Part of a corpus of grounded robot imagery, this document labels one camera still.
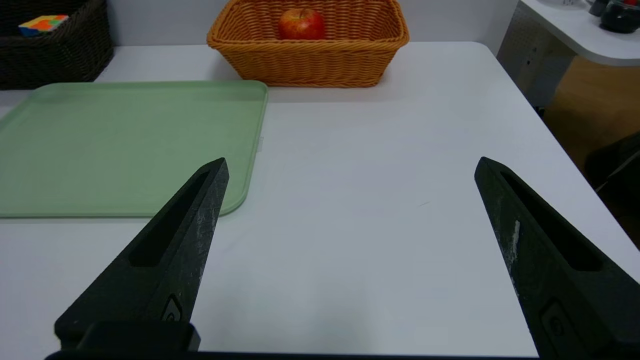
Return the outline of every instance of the red apple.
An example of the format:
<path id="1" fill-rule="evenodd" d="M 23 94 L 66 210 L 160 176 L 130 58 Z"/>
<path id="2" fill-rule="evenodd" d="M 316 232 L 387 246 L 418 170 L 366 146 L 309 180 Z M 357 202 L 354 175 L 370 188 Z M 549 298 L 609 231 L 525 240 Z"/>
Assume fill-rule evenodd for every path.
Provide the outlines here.
<path id="1" fill-rule="evenodd" d="M 280 17 L 278 30 L 283 40 L 322 40 L 324 17 L 312 9 L 291 9 Z"/>

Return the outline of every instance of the colorful cube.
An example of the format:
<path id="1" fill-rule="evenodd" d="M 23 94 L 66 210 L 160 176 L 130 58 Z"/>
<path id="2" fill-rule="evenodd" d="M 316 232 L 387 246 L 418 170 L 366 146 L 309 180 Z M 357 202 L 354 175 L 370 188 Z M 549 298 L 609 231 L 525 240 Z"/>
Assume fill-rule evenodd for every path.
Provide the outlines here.
<path id="1" fill-rule="evenodd" d="M 20 25 L 20 32 L 26 37 L 34 37 L 42 33 L 54 31 L 69 17 L 66 15 L 45 15 Z"/>

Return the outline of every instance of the white wall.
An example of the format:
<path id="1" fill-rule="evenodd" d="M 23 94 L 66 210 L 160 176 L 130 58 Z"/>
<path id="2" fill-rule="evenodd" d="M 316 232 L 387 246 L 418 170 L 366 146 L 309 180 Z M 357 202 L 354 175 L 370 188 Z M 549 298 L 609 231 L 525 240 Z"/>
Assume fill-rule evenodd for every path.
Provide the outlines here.
<path id="1" fill-rule="evenodd" d="M 227 0 L 108 0 L 118 45 L 204 44 Z M 399 0 L 412 41 L 477 41 L 497 54 L 518 0 Z"/>

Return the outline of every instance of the green tray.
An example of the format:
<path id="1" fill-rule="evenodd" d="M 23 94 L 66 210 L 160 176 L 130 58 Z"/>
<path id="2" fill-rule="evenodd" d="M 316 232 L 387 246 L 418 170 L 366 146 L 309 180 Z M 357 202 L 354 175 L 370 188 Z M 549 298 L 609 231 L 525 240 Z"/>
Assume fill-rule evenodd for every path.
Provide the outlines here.
<path id="1" fill-rule="evenodd" d="M 151 217 L 220 157 L 229 213 L 248 192 L 267 92 L 258 81 L 39 88 L 0 121 L 0 217 Z"/>

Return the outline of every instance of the white table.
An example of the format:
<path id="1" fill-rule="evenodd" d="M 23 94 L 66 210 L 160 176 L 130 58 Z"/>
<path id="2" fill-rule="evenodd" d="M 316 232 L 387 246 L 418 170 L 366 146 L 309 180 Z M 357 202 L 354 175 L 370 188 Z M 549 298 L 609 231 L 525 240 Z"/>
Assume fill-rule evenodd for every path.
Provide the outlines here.
<path id="1" fill-rule="evenodd" d="M 235 77 L 204 46 L 148 46 L 117 49 L 100 81 Z M 202 350 L 535 356 L 481 156 L 640 279 L 636 248 L 483 45 L 412 42 L 376 88 L 272 88 L 262 136 L 247 200 L 214 236 Z M 144 223 L 2 220 L 0 358 L 54 352 L 55 319 Z"/>
<path id="2" fill-rule="evenodd" d="M 520 0 L 498 54 L 533 106 L 551 103 L 578 54 L 603 65 L 640 66 L 640 31 L 617 34 L 600 28 L 586 0 Z"/>

